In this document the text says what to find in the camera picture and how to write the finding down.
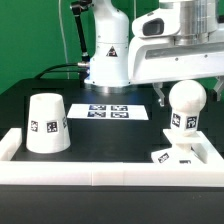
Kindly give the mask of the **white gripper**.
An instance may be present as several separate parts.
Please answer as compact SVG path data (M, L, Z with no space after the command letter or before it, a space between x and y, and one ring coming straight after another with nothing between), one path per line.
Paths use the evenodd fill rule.
M212 96L220 101L224 90L224 42L174 46L171 38L134 37L129 45L128 75L133 84L154 83L161 107L165 95L159 82L219 76Z

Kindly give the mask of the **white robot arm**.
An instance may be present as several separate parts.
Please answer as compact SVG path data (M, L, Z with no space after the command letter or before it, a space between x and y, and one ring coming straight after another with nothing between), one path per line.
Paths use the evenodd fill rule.
M120 92L151 84L165 103L165 82L215 77L213 97L224 91L224 22L218 0L159 0L159 8L134 21L111 0L92 0L96 50L89 87Z

